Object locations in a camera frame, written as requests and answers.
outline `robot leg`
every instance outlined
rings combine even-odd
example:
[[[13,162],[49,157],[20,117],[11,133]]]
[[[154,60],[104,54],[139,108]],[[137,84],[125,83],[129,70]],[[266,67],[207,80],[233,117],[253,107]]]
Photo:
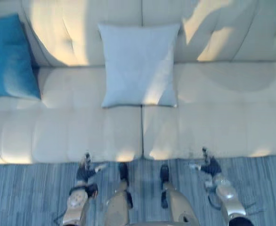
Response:
[[[176,191],[169,182],[169,168],[167,165],[161,166],[160,177],[162,182],[162,207],[170,208],[172,221],[190,223],[191,226],[200,226],[199,221],[187,198]]]
[[[127,191],[128,180],[128,168],[125,163],[119,165],[121,182],[119,183],[118,190],[110,198],[106,215],[105,226],[124,226],[130,222],[129,209],[133,207],[132,197]]]

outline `blue pillow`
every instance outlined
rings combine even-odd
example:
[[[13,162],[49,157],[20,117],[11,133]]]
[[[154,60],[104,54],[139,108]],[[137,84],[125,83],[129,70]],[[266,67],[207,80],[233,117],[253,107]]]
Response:
[[[0,96],[41,98],[17,14],[0,18]]]

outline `couch cushion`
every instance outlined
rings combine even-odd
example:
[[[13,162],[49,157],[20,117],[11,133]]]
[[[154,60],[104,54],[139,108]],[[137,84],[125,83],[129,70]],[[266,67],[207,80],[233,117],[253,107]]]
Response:
[[[141,108],[102,109],[104,68],[42,68],[42,101],[0,97],[0,163],[131,161],[142,154]]]
[[[177,64],[178,108],[143,107],[150,159],[276,154],[276,63]]]
[[[40,66],[105,65],[98,22],[142,25],[141,0],[0,1],[17,12]]]
[[[182,22],[175,62],[276,60],[276,0],[142,0],[142,15]]]

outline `carpet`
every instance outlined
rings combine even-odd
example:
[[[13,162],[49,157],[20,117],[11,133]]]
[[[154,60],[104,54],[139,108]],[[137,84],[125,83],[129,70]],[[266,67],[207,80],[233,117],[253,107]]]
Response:
[[[256,202],[247,210],[254,225],[276,226],[276,156],[218,161],[241,202]],[[191,170],[190,162],[201,161],[140,159],[128,163],[129,191],[134,203],[131,223],[169,220],[169,211],[161,208],[159,179],[160,166],[167,163],[173,185],[189,199],[200,224],[225,225],[220,212],[208,203],[204,190],[207,177]],[[66,208],[77,167],[76,163],[0,165],[0,226],[54,226],[53,219]],[[98,184],[99,194],[90,204],[86,225],[102,226],[106,202],[118,186],[118,164],[110,162],[90,182]]]

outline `pillow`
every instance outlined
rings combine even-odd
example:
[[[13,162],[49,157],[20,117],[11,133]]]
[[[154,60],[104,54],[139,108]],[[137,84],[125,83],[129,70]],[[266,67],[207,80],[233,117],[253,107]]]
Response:
[[[106,59],[106,96],[102,107],[177,106],[173,56],[179,24],[98,27]]]
[[[0,18],[0,96],[40,98],[17,14]]]

